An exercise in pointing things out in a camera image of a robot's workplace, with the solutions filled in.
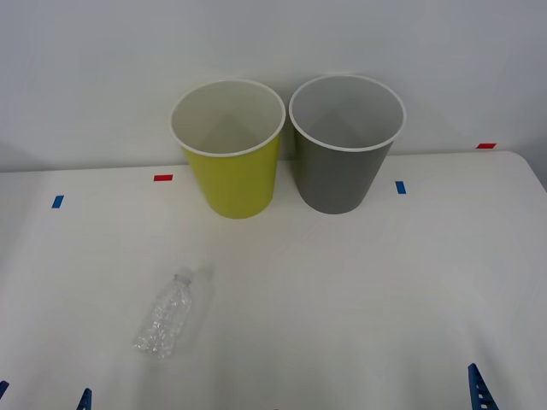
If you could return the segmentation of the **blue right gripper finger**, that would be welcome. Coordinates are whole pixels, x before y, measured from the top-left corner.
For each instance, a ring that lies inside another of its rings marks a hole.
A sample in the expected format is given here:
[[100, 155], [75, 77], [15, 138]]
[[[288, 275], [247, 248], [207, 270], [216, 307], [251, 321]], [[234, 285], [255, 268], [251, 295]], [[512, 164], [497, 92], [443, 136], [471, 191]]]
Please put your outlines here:
[[468, 366], [468, 385], [473, 410], [498, 410], [498, 406], [475, 363]]

